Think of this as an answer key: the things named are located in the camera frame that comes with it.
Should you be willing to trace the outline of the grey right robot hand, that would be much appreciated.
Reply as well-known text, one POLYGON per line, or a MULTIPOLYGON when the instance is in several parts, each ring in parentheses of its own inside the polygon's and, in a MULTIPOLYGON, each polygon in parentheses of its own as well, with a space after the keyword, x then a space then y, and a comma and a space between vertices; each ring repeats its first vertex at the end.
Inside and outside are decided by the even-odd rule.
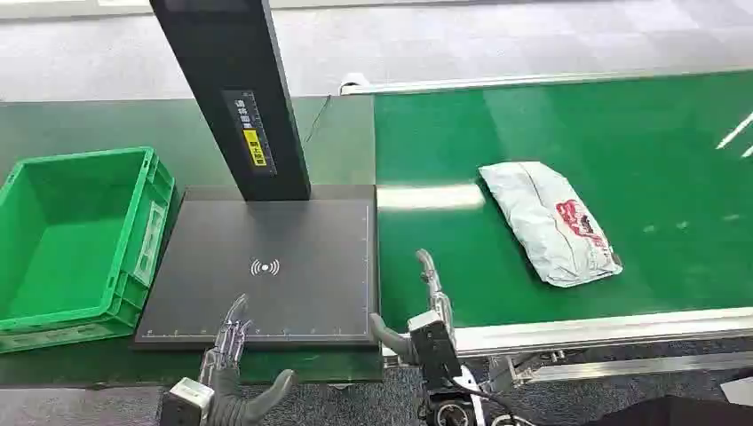
MULTIPOLYGON (((416 258, 423 267, 421 279, 428 287, 429 310, 442 319, 448 331, 450 342, 456 346, 451 302, 443 292, 433 258, 424 248, 420 248, 416 252, 416 258)), ((369 314, 369 328, 372 336, 383 346, 393 351, 405 364, 418 365, 419 358, 410 338, 404 337, 387 327, 379 314, 369 314)))

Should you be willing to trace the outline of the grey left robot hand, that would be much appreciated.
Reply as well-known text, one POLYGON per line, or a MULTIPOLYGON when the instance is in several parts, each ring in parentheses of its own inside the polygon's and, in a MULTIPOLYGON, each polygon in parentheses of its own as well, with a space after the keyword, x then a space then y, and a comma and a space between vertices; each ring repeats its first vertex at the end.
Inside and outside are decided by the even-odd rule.
POLYGON ((296 373, 284 369, 273 384, 256 397, 243 394, 240 360, 250 324, 248 296, 242 294, 221 322, 214 346, 204 353, 199 382, 214 391, 207 420, 209 425, 257 425, 297 382, 296 373))

